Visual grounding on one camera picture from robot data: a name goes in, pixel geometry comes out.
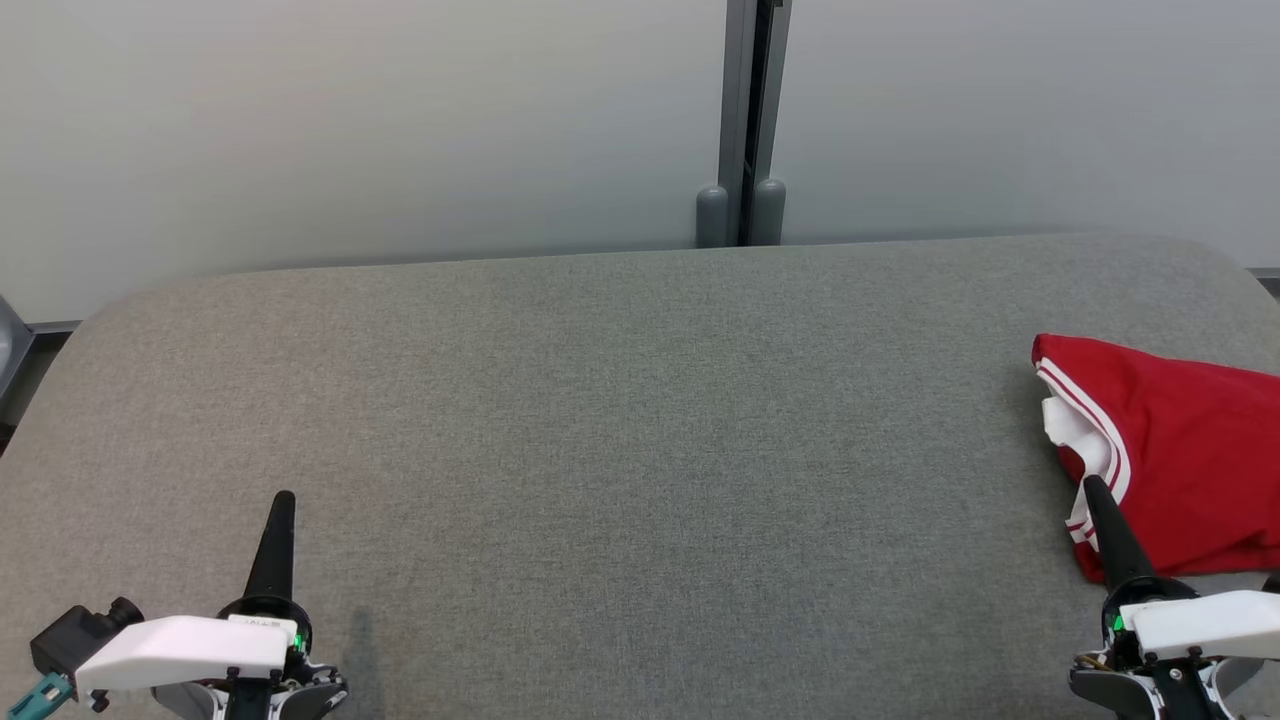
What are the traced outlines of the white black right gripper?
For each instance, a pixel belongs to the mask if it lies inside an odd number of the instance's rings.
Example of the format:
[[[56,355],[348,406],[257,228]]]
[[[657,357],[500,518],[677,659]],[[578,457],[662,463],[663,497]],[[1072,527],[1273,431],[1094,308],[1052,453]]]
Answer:
[[[1096,552],[1107,591],[1155,577],[1135,533],[1115,501],[1106,480],[1083,479],[1093,523]],[[1103,637],[1135,641],[1137,657],[1156,660],[1245,659],[1279,660],[1279,596],[1272,591],[1228,591],[1178,600],[1144,600],[1103,607]]]

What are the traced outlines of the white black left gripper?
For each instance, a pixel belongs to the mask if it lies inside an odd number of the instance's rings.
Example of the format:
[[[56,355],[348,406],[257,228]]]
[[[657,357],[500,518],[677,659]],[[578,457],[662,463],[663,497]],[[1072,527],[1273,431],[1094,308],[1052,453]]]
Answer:
[[[275,493],[244,596],[216,616],[111,620],[83,606],[74,628],[88,648],[74,661],[81,691],[137,691],[187,682],[284,676],[312,647],[310,616],[292,601],[296,496]]]

